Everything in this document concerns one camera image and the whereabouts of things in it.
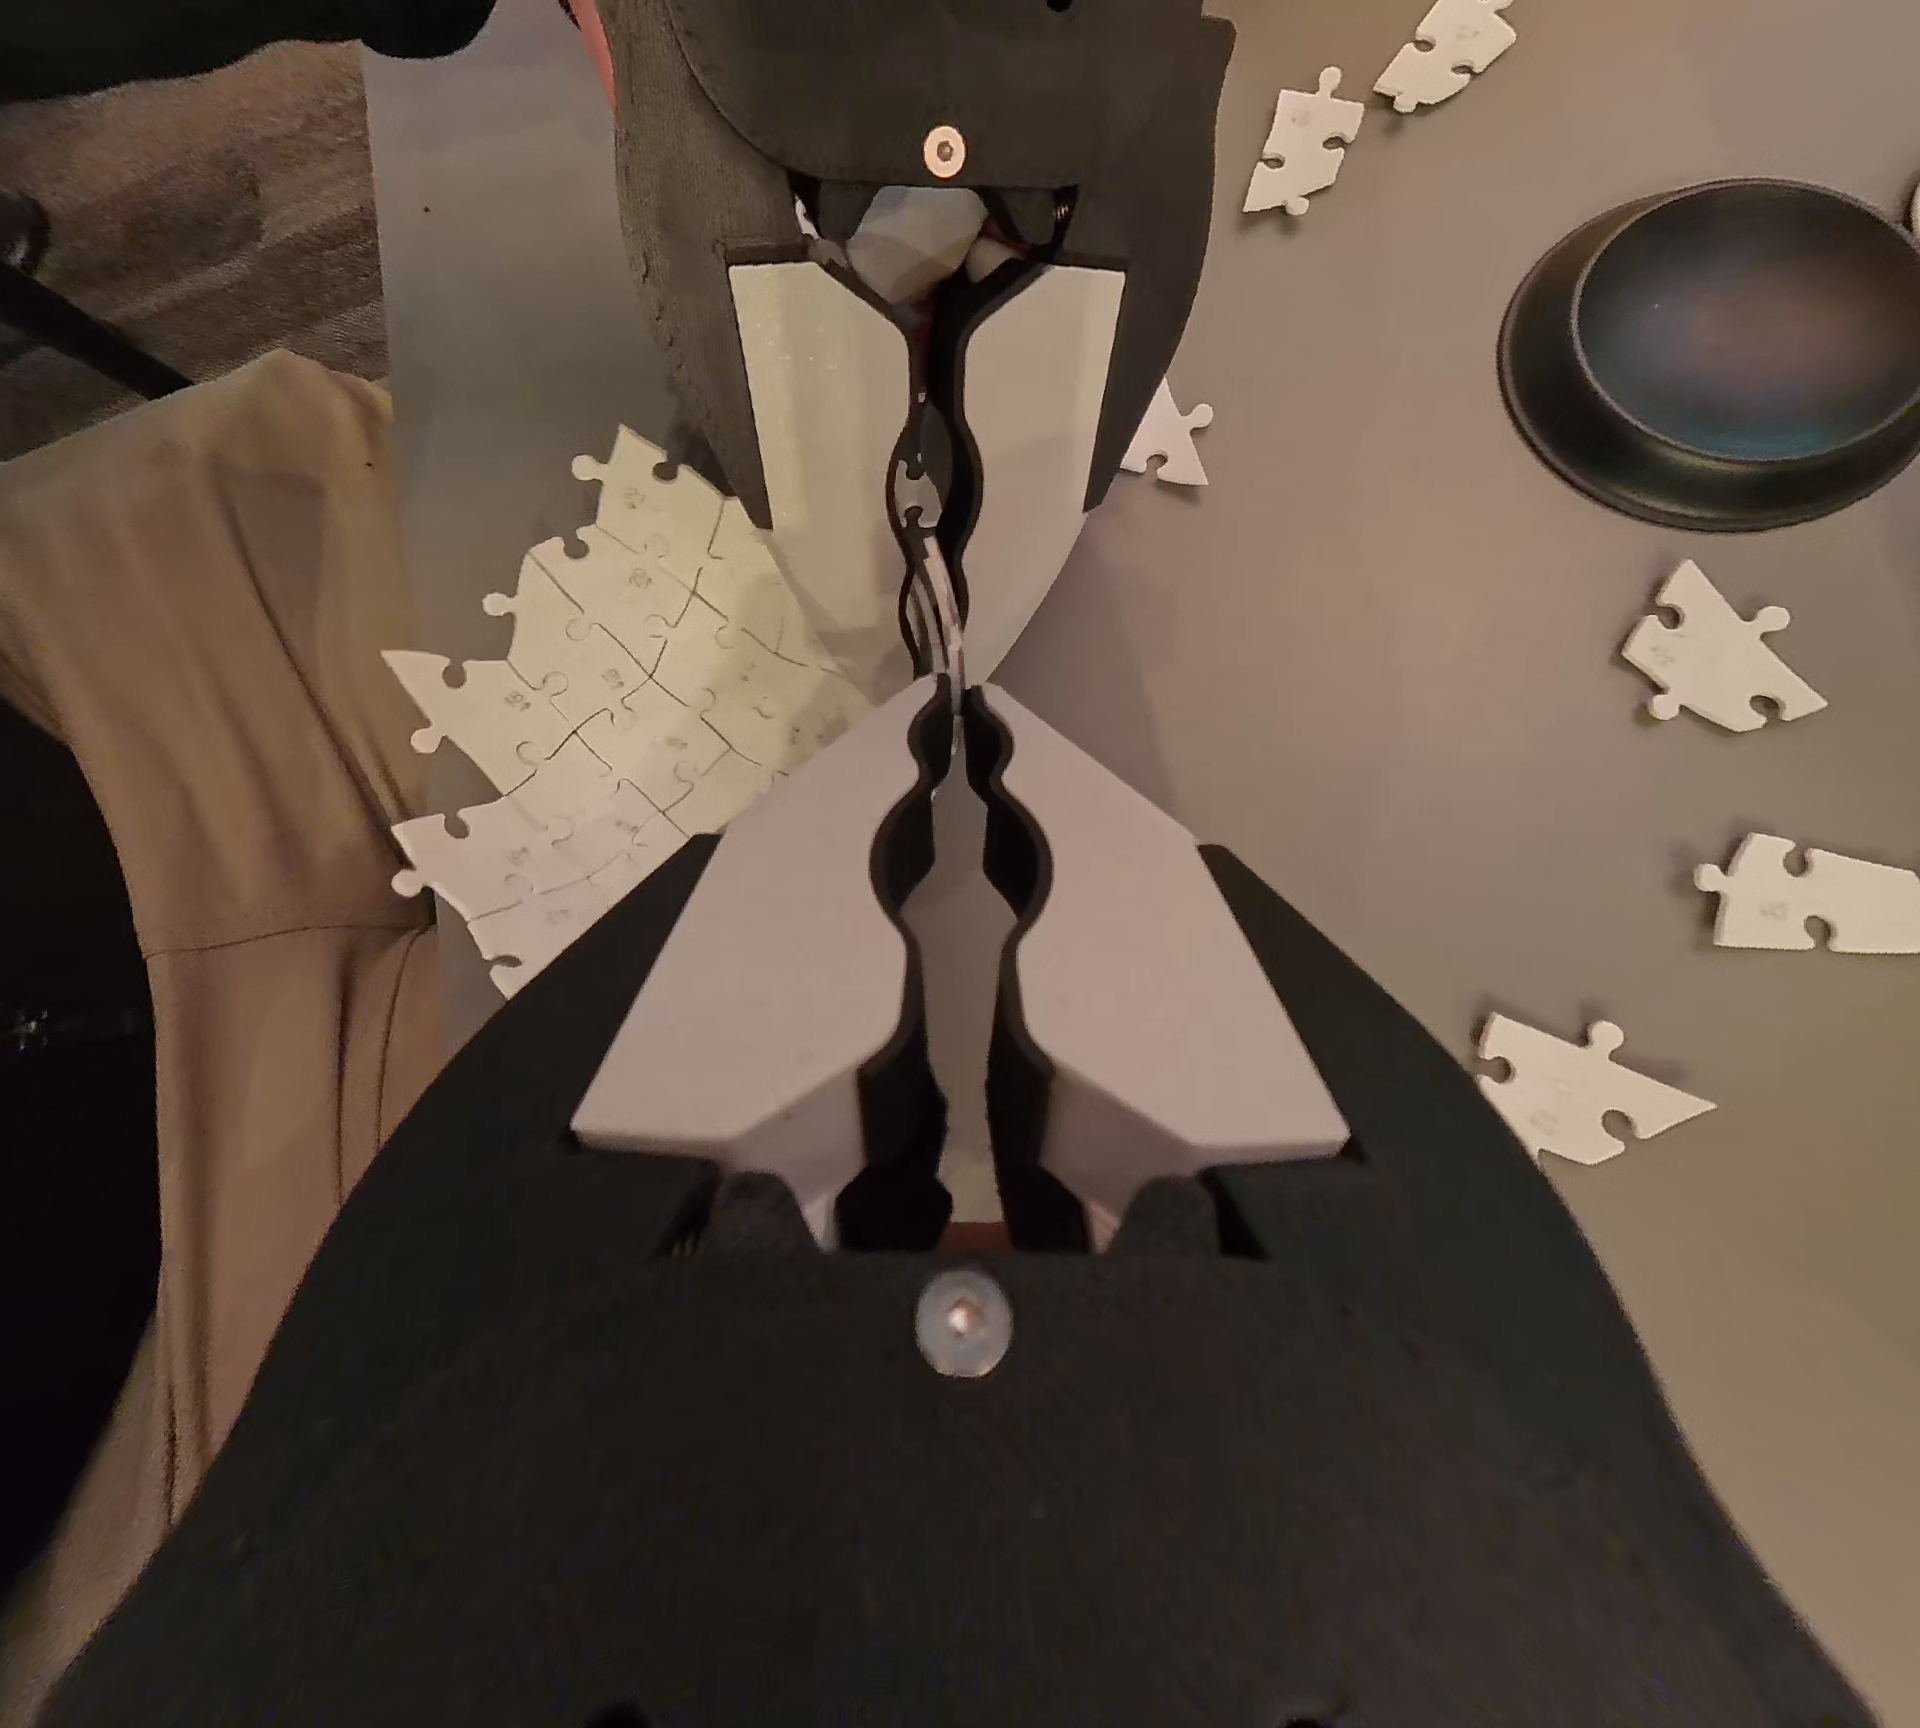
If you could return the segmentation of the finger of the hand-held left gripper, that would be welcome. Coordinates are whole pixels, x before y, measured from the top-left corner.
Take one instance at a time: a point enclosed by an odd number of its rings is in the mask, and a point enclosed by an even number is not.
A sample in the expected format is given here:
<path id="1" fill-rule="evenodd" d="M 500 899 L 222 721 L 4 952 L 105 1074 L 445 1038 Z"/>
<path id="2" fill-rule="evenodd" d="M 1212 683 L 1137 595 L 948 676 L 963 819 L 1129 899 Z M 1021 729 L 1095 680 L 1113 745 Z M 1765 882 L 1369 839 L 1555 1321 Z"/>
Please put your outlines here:
<path id="1" fill-rule="evenodd" d="M 971 680 L 1010 654 L 1084 528 L 1120 293 L 1120 270 L 1043 259 L 936 286 L 936 540 Z"/>
<path id="2" fill-rule="evenodd" d="M 764 545 L 828 663 L 858 694 L 913 676 L 891 468 L 913 414 L 909 336 L 847 266 L 730 266 L 764 480 Z"/>

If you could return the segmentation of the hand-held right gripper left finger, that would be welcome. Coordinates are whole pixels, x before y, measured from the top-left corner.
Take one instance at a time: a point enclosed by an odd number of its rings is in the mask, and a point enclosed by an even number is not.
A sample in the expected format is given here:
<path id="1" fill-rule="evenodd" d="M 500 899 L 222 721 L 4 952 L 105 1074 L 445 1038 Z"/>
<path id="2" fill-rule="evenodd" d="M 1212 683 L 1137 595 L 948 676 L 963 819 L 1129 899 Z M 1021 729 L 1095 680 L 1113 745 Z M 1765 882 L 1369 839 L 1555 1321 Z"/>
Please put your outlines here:
<path id="1" fill-rule="evenodd" d="M 955 680 L 906 683 L 720 835 L 576 1115 L 581 1146 L 779 1176 L 823 1245 L 948 1231 L 948 1100 L 903 919 Z"/>

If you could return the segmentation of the assembled white puzzle ball section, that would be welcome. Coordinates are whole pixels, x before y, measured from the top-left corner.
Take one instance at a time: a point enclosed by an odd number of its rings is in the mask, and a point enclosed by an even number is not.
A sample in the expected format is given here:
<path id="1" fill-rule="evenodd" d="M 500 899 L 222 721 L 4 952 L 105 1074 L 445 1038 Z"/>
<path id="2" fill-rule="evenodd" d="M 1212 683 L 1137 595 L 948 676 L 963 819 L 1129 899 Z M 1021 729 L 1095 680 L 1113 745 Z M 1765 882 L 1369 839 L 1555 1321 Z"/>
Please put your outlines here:
<path id="1" fill-rule="evenodd" d="M 595 511 L 534 545 L 500 660 L 387 649 L 415 752 L 456 745 L 486 805 L 394 824 L 394 892 L 448 901 L 511 996 L 688 839 L 727 827 L 909 676 L 830 660 L 745 505 L 620 426 L 573 455 Z"/>

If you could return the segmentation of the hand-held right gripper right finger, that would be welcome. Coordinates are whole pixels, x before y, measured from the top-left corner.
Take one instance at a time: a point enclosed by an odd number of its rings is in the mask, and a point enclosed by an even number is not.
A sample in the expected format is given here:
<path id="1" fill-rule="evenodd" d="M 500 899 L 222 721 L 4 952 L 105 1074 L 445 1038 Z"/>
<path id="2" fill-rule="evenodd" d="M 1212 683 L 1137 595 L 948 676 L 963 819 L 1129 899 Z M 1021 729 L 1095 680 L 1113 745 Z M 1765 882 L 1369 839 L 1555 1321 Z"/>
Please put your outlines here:
<path id="1" fill-rule="evenodd" d="M 966 694 L 998 962 L 987 1115 L 1021 1251 L 1109 1239 L 1151 1180 L 1344 1150 L 1200 844 L 1005 687 Z"/>

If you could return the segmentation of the black office chair base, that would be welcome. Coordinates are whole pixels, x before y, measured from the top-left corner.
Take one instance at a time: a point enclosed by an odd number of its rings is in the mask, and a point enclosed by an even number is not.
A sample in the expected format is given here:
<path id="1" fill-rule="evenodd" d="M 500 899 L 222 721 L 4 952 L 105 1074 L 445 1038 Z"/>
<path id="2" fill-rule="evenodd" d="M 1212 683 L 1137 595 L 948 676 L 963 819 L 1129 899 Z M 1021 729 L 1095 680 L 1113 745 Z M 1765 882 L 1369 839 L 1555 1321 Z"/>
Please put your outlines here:
<path id="1" fill-rule="evenodd" d="M 46 210 L 31 197 L 4 190 L 4 327 L 9 327 L 23 348 L 50 348 L 142 399 L 193 385 L 186 372 L 159 361 L 112 321 L 101 321 L 38 280 L 50 234 Z"/>

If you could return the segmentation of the small joined puzzle bit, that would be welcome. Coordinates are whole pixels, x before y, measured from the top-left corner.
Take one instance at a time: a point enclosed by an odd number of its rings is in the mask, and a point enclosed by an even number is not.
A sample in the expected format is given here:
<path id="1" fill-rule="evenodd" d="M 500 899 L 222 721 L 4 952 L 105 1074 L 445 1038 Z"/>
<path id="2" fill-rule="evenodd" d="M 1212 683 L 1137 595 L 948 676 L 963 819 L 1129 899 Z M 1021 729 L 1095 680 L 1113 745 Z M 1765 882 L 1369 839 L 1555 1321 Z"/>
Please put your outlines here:
<path id="1" fill-rule="evenodd" d="M 1505 19 L 1511 0 L 1435 0 L 1371 91 L 1392 111 L 1442 105 L 1484 73 L 1518 33 Z"/>

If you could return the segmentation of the person's black top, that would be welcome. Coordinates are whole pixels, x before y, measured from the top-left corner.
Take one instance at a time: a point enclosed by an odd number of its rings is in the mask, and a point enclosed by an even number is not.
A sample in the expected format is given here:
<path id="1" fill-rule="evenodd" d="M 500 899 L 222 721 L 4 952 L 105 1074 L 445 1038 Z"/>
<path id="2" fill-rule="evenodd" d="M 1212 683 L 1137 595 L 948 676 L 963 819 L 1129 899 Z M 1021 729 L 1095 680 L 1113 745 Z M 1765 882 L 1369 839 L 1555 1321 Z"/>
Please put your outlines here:
<path id="1" fill-rule="evenodd" d="M 155 1017 L 105 816 L 4 707 L 4 1591 L 46 1547 L 159 1287 Z"/>

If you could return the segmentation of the white puzzle piece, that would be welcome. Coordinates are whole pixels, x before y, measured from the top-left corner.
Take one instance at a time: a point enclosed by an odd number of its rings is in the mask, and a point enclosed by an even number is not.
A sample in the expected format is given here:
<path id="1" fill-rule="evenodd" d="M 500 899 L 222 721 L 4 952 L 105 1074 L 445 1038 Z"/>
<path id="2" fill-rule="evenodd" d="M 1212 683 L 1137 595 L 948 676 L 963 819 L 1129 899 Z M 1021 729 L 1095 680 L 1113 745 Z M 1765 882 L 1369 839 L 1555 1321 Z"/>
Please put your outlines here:
<path id="1" fill-rule="evenodd" d="M 1825 948 L 1841 955 L 1916 955 L 1916 869 L 1837 851 L 1800 851 L 1749 831 L 1722 867 L 1695 864 L 1693 883 L 1715 894 L 1715 948 Z"/>
<path id="2" fill-rule="evenodd" d="M 1484 1013 L 1477 1058 L 1505 1071 L 1477 1074 L 1484 1102 L 1505 1119 L 1531 1159 L 1557 1155 L 1597 1164 L 1624 1150 L 1607 1130 L 1618 1114 L 1640 1140 L 1656 1137 L 1715 1102 L 1681 1091 L 1653 1074 L 1613 1059 L 1624 1032 L 1613 1023 L 1590 1023 L 1581 1038 L 1560 1038 L 1509 1013 Z"/>
<path id="3" fill-rule="evenodd" d="M 1618 645 L 1618 660 L 1650 683 L 1656 724 L 1695 712 L 1718 729 L 1763 729 L 1772 716 L 1796 721 L 1829 707 L 1772 645 L 1790 628 L 1782 602 L 1741 613 L 1700 567 L 1676 563 Z"/>

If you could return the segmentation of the two-piece joined puzzle strip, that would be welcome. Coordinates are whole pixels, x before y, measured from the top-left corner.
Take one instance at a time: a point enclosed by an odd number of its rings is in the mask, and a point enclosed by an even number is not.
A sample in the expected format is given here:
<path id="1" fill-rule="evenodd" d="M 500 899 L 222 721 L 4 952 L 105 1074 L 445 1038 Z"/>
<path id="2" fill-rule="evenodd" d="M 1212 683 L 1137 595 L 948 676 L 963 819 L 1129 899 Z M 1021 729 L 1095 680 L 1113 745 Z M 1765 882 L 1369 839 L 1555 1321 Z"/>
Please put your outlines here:
<path id="1" fill-rule="evenodd" d="M 1283 210 L 1303 217 L 1310 197 L 1335 184 L 1344 152 L 1363 131 L 1364 105 L 1344 98 L 1342 66 L 1322 66 L 1314 91 L 1277 91 L 1269 133 L 1242 197 L 1242 214 Z"/>

